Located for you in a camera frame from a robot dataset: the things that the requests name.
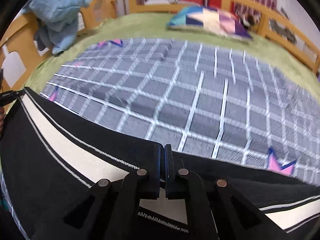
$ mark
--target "black fabric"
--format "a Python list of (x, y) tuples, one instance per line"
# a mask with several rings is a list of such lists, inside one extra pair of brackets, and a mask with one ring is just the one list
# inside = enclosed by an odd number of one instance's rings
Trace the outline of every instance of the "black fabric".
[(188, 232), (182, 230), (188, 230), (188, 225), (139, 207), (137, 220), (132, 226), (132, 239), (150, 239), (150, 236), (153, 240), (163, 240), (168, 237), (174, 240), (190, 239)]
[(302, 240), (305, 238), (306, 233), (310, 232), (313, 229), (318, 219), (319, 217), (315, 217), (308, 222), (304, 222), (304, 224), (302, 224), (298, 228), (295, 228), (293, 231), (289, 232), (288, 234), (290, 235), (290, 237), (292, 237), (292, 240)]
[[(30, 117), (28, 111), (25, 109), (26, 115)], [(85, 183), (87, 183), (89, 186), (94, 185), (94, 183), (89, 180), (87, 177), (83, 176), (80, 172), (78, 172), (75, 168), (73, 168), (71, 165), (69, 165), (69, 163), (67, 163), (63, 158), (60, 157), (59, 154), (57, 154), (55, 152), (55, 150), (52, 149), (52, 147), (46, 142), (45, 138), (42, 136), (42, 134), (39, 132), (38, 128), (36, 127), (35, 123), (32, 121), (32, 119), (30, 118), (30, 123), (33, 124), (34, 129), (37, 130), (38, 132), (38, 136), (41, 137), (42, 139), (42, 143), (45, 145), (45, 147), (47, 148), (47, 151), (51, 151), (53, 153), (53, 155), (60, 161), (63, 163), (63, 165), (65, 165), (69, 170), (71, 170), (76, 176), (78, 176), (81, 180), (83, 180)]]
[[(150, 163), (154, 158), (154, 142), (105, 129), (41, 98), (31, 90), (28, 92), (55, 122), (77, 138), (140, 168), (151, 166)], [(60, 132), (99, 158), (121, 169), (131, 171), (132, 168), (85, 147), (62, 129)], [(61, 214), (70, 202), (73, 202), (88, 188), (50, 155), (38, 138), (20, 102), (15, 103), (6, 117), (4, 134), (0, 141), (0, 153), (4, 179), (12, 205), (21, 225), (30, 237), (34, 233), (37, 221)], [(197, 172), (203, 179), (213, 181), (225, 178), (229, 180), (257, 207), (292, 203), (320, 195), (318, 187), (273, 172), (254, 170), (177, 152), (174, 152), (174, 156), (181, 158), (185, 168)], [(150, 228), (150, 232), (174, 230), (173, 234), (177, 232), (182, 234), (176, 229), (146, 219), (140, 217), (137, 223), (145, 223)], [(176, 225), (177, 223), (171, 220), (171, 224)]]
[[(133, 164), (139, 168), (150, 170), (154, 163), (154, 144), (159, 144), (153, 141), (143, 140), (137, 137), (126, 135), (123, 133), (114, 132), (106, 129), (98, 124), (95, 124), (85, 118), (80, 118), (78, 115), (71, 113), (57, 104), (48, 101), (47, 99), (38, 96), (30, 88), (27, 88), (28, 93), (39, 104), (39, 106), (49, 114), (57, 124), (69, 131), (72, 135), (84, 141), (85, 143), (96, 147), (97, 149), (116, 157), (120, 160)], [(90, 147), (73, 139), (66, 132), (56, 126), (48, 119), (64, 136), (70, 141), (80, 146), (84, 150), (101, 158), (102, 160), (115, 165), (125, 171), (131, 172), (134, 169), (127, 165), (121, 164), (105, 155), (102, 155)]]
[(0, 205), (0, 239), (24, 240), (11, 214)]
[(1, 166), (12, 205), (28, 236), (40, 218), (59, 214), (88, 187), (52, 158), (17, 101), (5, 118)]
[(184, 167), (198, 173), (202, 179), (226, 179), (258, 208), (294, 203), (320, 195), (320, 187), (271, 171), (250, 169), (178, 152), (173, 152), (173, 155), (182, 159)]

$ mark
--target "black cloth with white stripe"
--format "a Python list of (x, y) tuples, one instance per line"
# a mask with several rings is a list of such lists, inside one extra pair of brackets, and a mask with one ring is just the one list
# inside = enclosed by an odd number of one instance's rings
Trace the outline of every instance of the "black cloth with white stripe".
[[(155, 142), (105, 129), (26, 90), (6, 117), (0, 157), (11, 205), (31, 238), (37, 222), (60, 214), (102, 174), (116, 180), (137, 168), (148, 169)], [(230, 181), (294, 239), (302, 239), (319, 217), (318, 187), (270, 171), (174, 154), (203, 179)], [(82, 156), (93, 161), (79, 163)], [(105, 170), (95, 169), (101, 167), (99, 162)], [(188, 226), (179, 219), (140, 205), (135, 230), (143, 228), (145, 237), (155, 230), (158, 238), (166, 234), (187, 237)]]

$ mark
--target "green bed sheet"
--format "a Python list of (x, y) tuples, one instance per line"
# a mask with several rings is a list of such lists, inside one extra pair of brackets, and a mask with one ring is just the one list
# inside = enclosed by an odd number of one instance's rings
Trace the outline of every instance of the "green bed sheet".
[(252, 41), (241, 42), (204, 32), (167, 30), (165, 25), (171, 17), (172, 14), (169, 13), (139, 13), (108, 19), (96, 30), (78, 37), (77, 42), (68, 51), (57, 57), (52, 56), (37, 66), (25, 85), (37, 93), (41, 92), (61, 65), (99, 41), (138, 37), (174, 38), (245, 50), (258, 59), (276, 66), (292, 81), (309, 90), (320, 102), (320, 84), (315, 75), (281, 46), (255, 34), (252, 34)]

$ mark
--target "bedspread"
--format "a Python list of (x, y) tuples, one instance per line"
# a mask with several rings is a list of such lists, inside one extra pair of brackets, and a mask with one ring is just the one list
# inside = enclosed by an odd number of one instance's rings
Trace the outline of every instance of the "bedspread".
[(202, 157), (265, 169), (273, 147), (282, 164), (298, 159), (295, 177), (320, 183), (316, 99), (243, 51), (144, 38), (92, 45), (42, 95), (109, 129)]

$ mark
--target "white stripe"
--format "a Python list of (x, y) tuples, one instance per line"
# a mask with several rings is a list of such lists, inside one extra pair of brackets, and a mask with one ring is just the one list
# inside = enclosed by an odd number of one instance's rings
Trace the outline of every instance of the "white stripe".
[(312, 217), (312, 218), (310, 218), (310, 219), (308, 219), (308, 220), (304, 221), (303, 223), (301, 223), (301, 224), (297, 225), (296, 227), (291, 228), (290, 230), (288, 230), (288, 231), (287, 231), (287, 233), (290, 233), (290, 232), (292, 232), (292, 231), (296, 230), (297, 228), (299, 228), (299, 227), (303, 226), (305, 223), (308, 223), (309, 221), (311, 221), (311, 220), (313, 220), (313, 219), (315, 219), (315, 218), (318, 218), (319, 216), (320, 216), (320, 215), (317, 215), (317, 216), (315, 216), (315, 217)]
[(232, 80), (233, 80), (233, 84), (235, 85), (236, 84), (235, 66), (233, 65), (233, 59), (231, 57), (231, 53), (232, 53), (232, 49), (230, 49), (229, 59), (231, 62)]
[(146, 139), (146, 140), (150, 140), (150, 138), (152, 137), (153, 132), (155, 131), (157, 123), (158, 123), (158, 115), (159, 115), (161, 109), (163, 108), (164, 104), (168, 102), (168, 97), (177, 82), (177, 78), (180, 73), (179, 63), (180, 63), (180, 60), (181, 60), (181, 57), (182, 57), (184, 51), (186, 50), (187, 45), (188, 45), (188, 41), (185, 41), (182, 48), (180, 49), (180, 52), (179, 52), (176, 60), (175, 60), (174, 74), (173, 74), (172, 78), (170, 79), (169, 86), (167, 87), (166, 91), (164, 92), (164, 94), (160, 98), (159, 103), (157, 104), (157, 106), (155, 108), (152, 121), (150, 122), (148, 130), (147, 130), (146, 135), (144, 137), (144, 139)]
[(180, 140), (180, 143), (179, 143), (179, 146), (178, 146), (178, 151), (182, 151), (183, 148), (184, 148), (184, 145), (186, 143), (187, 134), (190, 131), (190, 127), (191, 127), (191, 123), (192, 123), (192, 120), (193, 120), (193, 116), (195, 115), (196, 106), (197, 106), (197, 103), (198, 103), (198, 100), (199, 100), (203, 79), (204, 79), (204, 72), (201, 71), (199, 82), (198, 82), (198, 86), (197, 86), (197, 90), (196, 90), (196, 94), (195, 94), (195, 97), (193, 98), (193, 101), (192, 101), (192, 105), (191, 105), (191, 109), (190, 109), (190, 112), (189, 112), (189, 116), (188, 116), (188, 120), (187, 120), (187, 123), (186, 123), (186, 127), (184, 129), (184, 132), (182, 134), (182, 137), (181, 137), (181, 140)]
[(227, 93), (228, 93), (228, 79), (225, 79), (224, 80), (224, 88), (223, 88), (223, 96), (222, 96), (222, 104), (221, 104), (220, 129), (223, 129), (223, 125), (224, 125), (224, 114), (226, 112)]
[(251, 143), (251, 134), (250, 134), (250, 88), (247, 88), (247, 104), (246, 104), (246, 120), (245, 120), (245, 130), (246, 130), (246, 138), (247, 143), (244, 147), (244, 154), (241, 160), (241, 165), (245, 165), (245, 161), (248, 155), (248, 149)]
[[(74, 92), (76, 95), (78, 95), (78, 94), (76, 93), (77, 91), (75, 91), (75, 90), (69, 90), (69, 91)], [(127, 162), (125, 162), (125, 161), (123, 161), (123, 160), (117, 159), (116, 157), (113, 157), (113, 156), (111, 156), (111, 155), (109, 155), (109, 154), (107, 154), (107, 153), (105, 153), (105, 152), (97, 149), (96, 147), (94, 147), (94, 146), (92, 146), (92, 145), (90, 145), (90, 144), (88, 144), (88, 143), (86, 143), (86, 142), (78, 139), (77, 137), (75, 137), (75, 136), (74, 136), (73, 134), (71, 134), (69, 131), (67, 131), (67, 130), (64, 129), (62, 126), (60, 126), (54, 119), (52, 119), (52, 117), (51, 117), (50, 115), (48, 115), (48, 114), (42, 109), (41, 106), (39, 106), (39, 104), (33, 99), (33, 97), (29, 94), (29, 92), (28, 92), (26, 89), (25, 89), (25, 92), (26, 92), (26, 94), (30, 97), (30, 99), (33, 101), (33, 103), (41, 110), (41, 112), (42, 112), (43, 114), (45, 114), (57, 127), (59, 127), (61, 130), (63, 130), (65, 133), (67, 133), (67, 134), (68, 134), (69, 136), (71, 136), (73, 139), (75, 139), (75, 140), (77, 140), (78, 142), (84, 144), (85, 146), (87, 146), (87, 147), (95, 150), (96, 152), (98, 152), (98, 153), (100, 153), (100, 154), (102, 154), (102, 155), (105, 155), (105, 156), (109, 157), (110, 159), (112, 159), (112, 160), (114, 160), (114, 161), (120, 162), (120, 163), (122, 163), (122, 164), (124, 164), (124, 165), (127, 165), (128, 167), (134, 168), (134, 169), (136, 169), (136, 170), (139, 169), (139, 167), (137, 167), (137, 166), (135, 166), (135, 165), (132, 165), (132, 164), (130, 164), (130, 163), (127, 163)]]
[[(67, 77), (67, 78), (71, 78), (71, 79), (74, 79), (74, 80), (81, 80), (81, 79), (79, 79), (79, 78), (72, 78), (72, 77), (63, 76), (63, 75), (60, 75), (60, 76), (62, 76), (62, 77)], [(120, 86), (120, 85), (109, 85), (109, 84), (98, 83), (98, 82), (95, 82), (95, 81), (93, 81), (93, 82), (88, 81), (87, 83), (92, 83), (92, 84), (97, 83), (98, 85), (101, 85), (101, 86), (106, 86), (106, 87), (110, 87), (110, 88), (113, 88), (113, 89), (121, 89), (121, 90), (123, 90), (123, 91), (128, 91), (128, 92), (131, 92), (131, 93), (136, 93), (137, 96), (138, 96), (138, 95), (142, 95), (142, 96), (145, 96), (145, 97), (148, 97), (148, 98), (157, 100), (157, 101), (160, 101), (160, 100), (162, 99), (162, 97), (160, 97), (160, 96), (153, 95), (153, 94), (147, 93), (147, 92), (145, 92), (145, 91), (141, 91), (141, 90), (139, 90), (138, 88), (137, 88), (137, 89), (134, 89), (134, 88), (124, 87), (124, 86)], [(53, 85), (53, 86), (59, 86), (59, 84), (53, 83), (53, 82), (47, 82), (47, 84), (48, 84), (48, 85)], [(193, 89), (193, 87), (180, 86), (180, 83), (179, 83), (179, 82), (177, 82), (176, 85), (179, 86), (179, 87), (185, 88), (185, 89), (187, 89), (187, 90), (196, 91), (196, 89)], [(44, 93), (41, 93), (41, 94), (44, 95), (46, 98), (49, 98), (48, 95), (46, 95), (46, 94), (44, 94)], [(180, 103), (180, 102), (178, 102), (178, 101), (174, 101), (174, 100), (169, 100), (169, 99), (167, 99), (167, 103), (170, 104), (170, 105), (179, 107), (179, 108), (186, 109), (186, 110), (189, 110), (189, 109), (190, 109), (190, 106), (189, 106), (189, 105)]]
[(96, 183), (103, 178), (116, 181), (123, 179), (128, 174), (127, 171), (105, 162), (71, 142), (43, 116), (28, 96), (24, 96), (22, 101), (51, 148), (85, 177)]
[(320, 213), (320, 199), (291, 210), (269, 213), (266, 216), (282, 229), (286, 229), (318, 213)]
[(245, 67), (245, 70), (247, 72), (250, 89), (251, 89), (251, 91), (253, 91), (253, 85), (252, 85), (252, 80), (251, 80), (251, 76), (250, 76), (250, 70), (249, 70), (249, 67), (248, 67), (246, 62), (244, 63), (244, 67)]
[(217, 77), (217, 47), (214, 48), (214, 76)]
[(25, 106), (23, 105), (21, 99), (19, 98), (19, 101), (21, 102), (23, 111), (25, 112), (29, 122), (31, 123), (33, 129), (35, 130), (38, 138), (40, 139), (40, 141), (43, 143), (44, 147), (47, 149), (47, 151), (50, 153), (50, 155), (62, 166), (64, 167), (73, 177), (75, 177), (76, 179), (78, 179), (81, 183), (83, 183), (84, 185), (86, 185), (87, 187), (91, 187), (88, 183), (86, 183), (84, 180), (82, 180), (78, 175), (76, 175), (72, 170), (70, 170), (66, 165), (64, 165), (64, 163), (62, 163), (51, 151), (51, 149), (47, 146), (47, 144), (44, 142), (44, 140), (42, 139), (42, 137), (40, 136), (38, 130), (36, 129), (35, 125), (33, 124), (28, 112), (26, 111)]
[(262, 81), (262, 88), (263, 88), (264, 93), (266, 95), (266, 127), (267, 127), (266, 137), (267, 137), (267, 140), (268, 140), (268, 146), (270, 146), (272, 140), (271, 140), (271, 133), (270, 133), (270, 101), (269, 101), (269, 93), (268, 93), (267, 86), (266, 86), (266, 83), (265, 83), (264, 78), (263, 78), (263, 74), (262, 74), (262, 72), (260, 70), (258, 59), (255, 58), (255, 60), (256, 60), (256, 68), (257, 68), (257, 71), (259, 73), (260, 79)]
[(218, 133), (217, 140), (216, 140), (216, 143), (214, 145), (213, 152), (211, 155), (211, 158), (213, 158), (213, 159), (215, 159), (217, 157), (218, 150), (220, 147), (220, 141), (222, 139), (222, 135), (224, 132), (224, 114), (226, 111), (227, 93), (228, 93), (228, 79), (225, 79), (224, 80), (224, 87), (223, 87), (222, 104), (221, 104), (219, 133)]
[(308, 197), (308, 198), (306, 198), (306, 199), (303, 199), (303, 200), (300, 200), (300, 201), (297, 201), (297, 202), (294, 202), (294, 203), (273, 205), (273, 206), (268, 206), (268, 207), (259, 208), (259, 209), (260, 209), (261, 211), (264, 211), (264, 210), (269, 210), (269, 209), (274, 209), (274, 208), (292, 207), (292, 206), (301, 204), (301, 203), (303, 203), (303, 202), (306, 202), (306, 201), (309, 201), (309, 200), (312, 200), (312, 199), (317, 199), (317, 198), (320, 198), (320, 195)]
[(195, 72), (197, 72), (198, 70), (198, 65), (199, 65), (199, 61), (200, 61), (200, 56), (201, 56), (201, 51), (202, 51), (202, 43), (200, 44), (198, 53), (197, 53), (197, 59), (196, 59), (196, 63), (195, 63)]

